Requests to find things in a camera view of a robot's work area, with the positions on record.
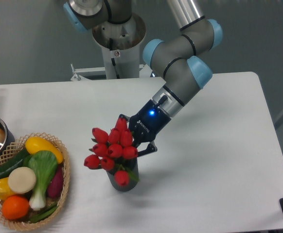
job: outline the yellow squash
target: yellow squash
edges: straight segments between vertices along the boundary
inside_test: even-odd
[[[63,154],[48,140],[42,137],[30,137],[25,143],[26,150],[30,154],[35,154],[40,150],[48,150],[52,152],[57,159],[57,163],[60,164],[63,162]]]

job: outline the dark vase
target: dark vase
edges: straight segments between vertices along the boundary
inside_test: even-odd
[[[138,164],[137,164],[137,158],[134,158],[134,159],[130,159],[130,160],[126,160],[125,162],[122,163],[122,161],[116,161],[116,163],[121,163],[122,165],[124,165],[125,167],[129,168],[130,170],[132,170],[133,174],[136,176],[136,177],[139,177],[139,174],[138,174]],[[128,185],[126,186],[120,186],[117,184],[117,182],[115,181],[114,179],[114,174],[117,172],[116,169],[113,169],[111,171],[108,171],[107,172],[107,175],[110,179],[110,182],[112,184],[112,186],[117,189],[118,191],[121,191],[121,192],[127,192],[129,190],[131,190],[132,188],[134,188],[138,181],[135,181],[133,179],[130,178],[129,180],[129,183]]]

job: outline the yellow bell pepper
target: yellow bell pepper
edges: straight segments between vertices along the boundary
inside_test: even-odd
[[[0,200],[6,200],[8,197],[16,194],[10,189],[8,179],[8,177],[0,179]]]

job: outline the orange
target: orange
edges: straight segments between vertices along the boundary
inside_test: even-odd
[[[2,214],[7,220],[24,217],[29,211],[29,201],[23,196],[8,197],[2,205]]]

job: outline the bok choy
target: bok choy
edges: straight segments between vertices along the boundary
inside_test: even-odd
[[[57,169],[56,156],[48,150],[41,150],[32,155],[28,167],[35,172],[36,176],[36,184],[29,205],[33,210],[40,210],[46,205],[46,190]]]

